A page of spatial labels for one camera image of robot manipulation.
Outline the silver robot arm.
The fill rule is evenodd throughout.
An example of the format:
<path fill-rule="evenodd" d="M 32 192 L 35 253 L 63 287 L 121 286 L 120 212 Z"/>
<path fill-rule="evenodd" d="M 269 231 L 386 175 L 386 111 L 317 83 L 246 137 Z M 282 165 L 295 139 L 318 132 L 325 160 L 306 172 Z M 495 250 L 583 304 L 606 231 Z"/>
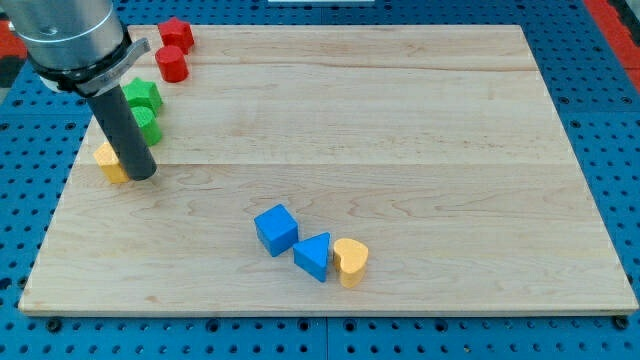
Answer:
<path fill-rule="evenodd" d="M 133 41 L 111 0 L 1 0 L 10 29 L 54 91 L 100 96 L 150 51 Z"/>

